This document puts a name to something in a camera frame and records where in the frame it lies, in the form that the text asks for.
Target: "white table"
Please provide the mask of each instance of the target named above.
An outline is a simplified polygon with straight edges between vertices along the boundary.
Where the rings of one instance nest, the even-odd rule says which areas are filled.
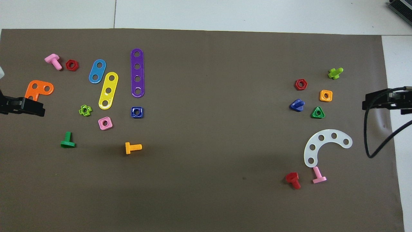
[[[389,88],[412,86],[412,26],[385,0],[1,0],[0,28],[155,28],[382,35]],[[412,120],[391,111],[393,130]],[[412,232],[412,127],[395,137],[405,231]]]

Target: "black vent grille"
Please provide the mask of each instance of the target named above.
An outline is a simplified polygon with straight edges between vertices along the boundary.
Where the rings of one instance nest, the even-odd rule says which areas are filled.
[[[406,20],[409,24],[412,25],[412,0],[394,0],[389,4],[389,8],[391,8],[395,13],[401,16],[404,20]]]

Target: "green gear-shaped nut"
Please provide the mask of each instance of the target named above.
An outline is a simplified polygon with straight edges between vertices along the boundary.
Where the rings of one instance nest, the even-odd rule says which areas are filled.
[[[87,105],[82,105],[80,107],[80,110],[79,110],[80,115],[88,117],[90,116],[90,112],[91,112],[91,107],[88,107]]]

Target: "green bolt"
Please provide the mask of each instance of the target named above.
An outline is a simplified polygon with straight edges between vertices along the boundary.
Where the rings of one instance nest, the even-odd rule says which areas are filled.
[[[66,132],[66,135],[64,136],[64,141],[60,142],[60,146],[64,148],[72,148],[75,147],[75,143],[70,142],[70,137],[72,136],[72,133],[70,131]]]
[[[339,74],[341,74],[343,72],[343,68],[338,68],[336,69],[331,69],[329,70],[329,78],[333,78],[334,80],[339,78]]]

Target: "red hexagonal nut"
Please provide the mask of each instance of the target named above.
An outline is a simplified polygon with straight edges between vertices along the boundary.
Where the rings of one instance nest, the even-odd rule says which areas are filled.
[[[66,69],[70,71],[76,71],[79,68],[79,62],[70,59],[66,62]]]
[[[297,90],[304,90],[308,86],[308,83],[305,79],[297,79],[295,82],[295,88]]]

